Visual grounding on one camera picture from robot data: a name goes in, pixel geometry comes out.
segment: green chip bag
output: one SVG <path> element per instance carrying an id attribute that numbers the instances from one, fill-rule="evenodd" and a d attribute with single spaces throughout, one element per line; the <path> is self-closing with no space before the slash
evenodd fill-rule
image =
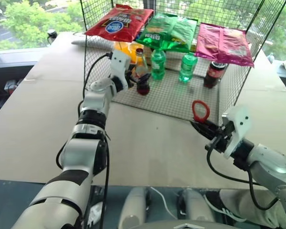
<path id="1" fill-rule="evenodd" d="M 197 20 L 158 13 L 136 41 L 153 49 L 189 52 L 196 26 Z"/>

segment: road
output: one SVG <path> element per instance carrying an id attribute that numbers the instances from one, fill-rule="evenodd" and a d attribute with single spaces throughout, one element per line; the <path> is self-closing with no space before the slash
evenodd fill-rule
<path id="1" fill-rule="evenodd" d="M 51 12 L 51 13 L 65 12 L 65 8 L 54 8 L 54 9 L 47 10 L 47 12 Z M 3 41 L 3 40 L 7 40 L 10 42 L 19 41 L 17 38 L 13 36 L 13 34 L 10 31 L 8 31 L 2 25 L 0 25 L 0 41 Z"/>

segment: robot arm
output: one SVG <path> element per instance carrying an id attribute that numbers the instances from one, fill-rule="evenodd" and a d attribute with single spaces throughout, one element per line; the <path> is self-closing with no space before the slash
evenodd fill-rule
<path id="1" fill-rule="evenodd" d="M 111 99 L 130 86 L 130 58 L 112 54 L 112 72 L 91 84 L 80 117 L 61 155 L 62 173 L 51 179 L 24 210 L 13 229 L 81 228 L 92 179 L 106 167 L 105 124 Z"/>
<path id="2" fill-rule="evenodd" d="M 244 138 L 251 127 L 250 116 L 243 106 L 234 106 L 223 115 L 223 125 L 210 121 L 191 122 L 202 135 L 216 143 L 212 146 L 234 158 L 234 165 L 247 171 L 260 185 L 269 189 L 281 201 L 286 212 L 286 156 L 261 144 L 254 145 Z"/>

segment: wire mesh cage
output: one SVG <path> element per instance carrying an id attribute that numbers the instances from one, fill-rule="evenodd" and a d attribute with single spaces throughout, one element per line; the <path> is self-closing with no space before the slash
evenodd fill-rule
<path id="1" fill-rule="evenodd" d="M 129 5 L 136 9 L 153 9 L 154 14 L 165 12 L 197 19 L 199 23 L 194 39 L 198 35 L 201 22 L 245 30 L 255 60 L 286 0 L 81 0 L 81 4 L 87 30 L 115 4 Z M 103 58 L 88 75 L 94 61 L 114 49 L 115 45 L 121 44 L 96 36 L 86 37 L 84 77 L 89 77 L 87 85 L 110 74 L 110 62 Z M 150 64 L 148 49 L 145 55 Z M 210 107 L 210 120 L 221 123 L 220 114 L 236 103 L 251 68 L 230 64 L 219 84 L 208 89 L 203 87 L 210 64 L 206 59 L 198 59 L 194 77 L 188 84 L 178 81 L 182 55 L 182 53 L 167 53 L 165 77 L 162 81 L 149 80 L 151 89 L 147 96 L 139 95 L 136 89 L 132 88 L 119 93 L 114 101 L 190 120 L 193 118 L 191 104 L 193 100 L 200 99 Z"/>

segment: pink chip bag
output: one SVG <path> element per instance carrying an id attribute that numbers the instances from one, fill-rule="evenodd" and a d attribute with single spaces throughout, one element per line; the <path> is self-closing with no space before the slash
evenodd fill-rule
<path id="1" fill-rule="evenodd" d="M 219 63 L 254 67 L 242 30 L 201 23 L 195 55 Z"/>

